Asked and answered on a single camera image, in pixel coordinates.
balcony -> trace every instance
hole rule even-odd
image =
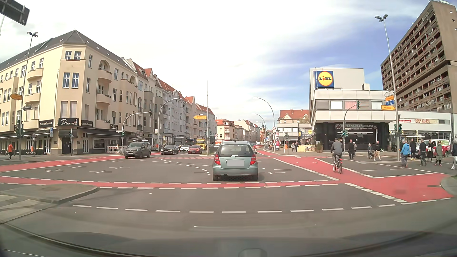
[[[97,129],[110,129],[110,122],[104,120],[95,120],[95,128]]]
[[[34,69],[27,73],[27,80],[40,80],[43,77],[43,68]]]
[[[39,120],[33,119],[33,120],[28,120],[24,121],[24,129],[37,129],[38,128],[38,122]]]
[[[105,94],[97,94],[96,101],[101,103],[111,104],[111,96]]]
[[[30,95],[24,96],[24,104],[30,104],[32,102],[39,102],[40,101],[41,93],[33,93]]]
[[[111,83],[113,74],[107,70],[98,70],[98,79],[105,83]]]

road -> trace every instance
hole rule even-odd
[[[297,255],[394,240],[454,221],[456,200],[440,186],[443,178],[454,175],[450,164],[419,166],[416,161],[401,168],[392,158],[373,162],[356,156],[354,161],[344,160],[343,172],[338,174],[328,157],[258,153],[256,182],[214,182],[211,156],[153,154],[124,159],[112,155],[0,166],[0,189],[54,183],[98,186],[96,193],[9,224],[110,251],[119,250],[119,238],[130,243],[240,236],[280,238],[276,243],[291,237],[357,238],[332,247],[315,244],[305,252],[297,242],[288,248]],[[0,209],[21,201],[0,198]],[[384,235],[361,236],[377,233]],[[89,240],[88,234],[103,236],[104,243]],[[268,242],[262,248],[274,252],[274,245]],[[149,248],[124,243],[123,249],[144,254]],[[169,251],[162,248],[159,253]],[[195,255],[207,254],[195,251]]]

cyclist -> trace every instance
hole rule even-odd
[[[332,147],[330,147],[330,153],[332,152],[333,164],[335,164],[336,156],[341,158],[341,154],[343,153],[343,144],[338,140],[338,138],[335,138],[335,142],[333,142]]]

red car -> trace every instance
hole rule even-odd
[[[189,150],[187,152],[188,154],[201,154],[203,153],[203,149],[200,145],[193,145],[189,147]]]

yellow direction sign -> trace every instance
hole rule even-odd
[[[22,100],[22,96],[18,94],[10,94],[10,97],[14,100]]]
[[[387,96],[386,99],[384,99],[386,102],[393,100],[393,95]]]
[[[381,105],[381,110],[383,111],[394,111],[395,106],[392,105]]]

